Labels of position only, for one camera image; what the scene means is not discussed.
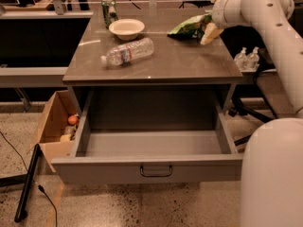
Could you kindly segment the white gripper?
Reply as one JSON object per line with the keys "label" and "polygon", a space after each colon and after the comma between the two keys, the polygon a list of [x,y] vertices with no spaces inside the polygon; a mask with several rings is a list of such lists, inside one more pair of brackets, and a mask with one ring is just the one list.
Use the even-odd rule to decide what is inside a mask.
{"label": "white gripper", "polygon": [[204,33],[201,44],[210,44],[223,33],[223,28],[249,26],[241,14],[241,0],[210,0],[215,3],[212,9],[214,23],[202,24]]}

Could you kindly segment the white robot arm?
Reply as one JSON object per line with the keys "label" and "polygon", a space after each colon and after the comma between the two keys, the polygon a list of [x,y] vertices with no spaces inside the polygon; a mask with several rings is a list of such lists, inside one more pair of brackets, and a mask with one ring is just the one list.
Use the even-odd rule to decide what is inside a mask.
{"label": "white robot arm", "polygon": [[258,78],[277,118],[250,136],[241,167],[241,227],[303,227],[303,39],[294,0],[210,0],[218,28],[251,26],[276,68]]}

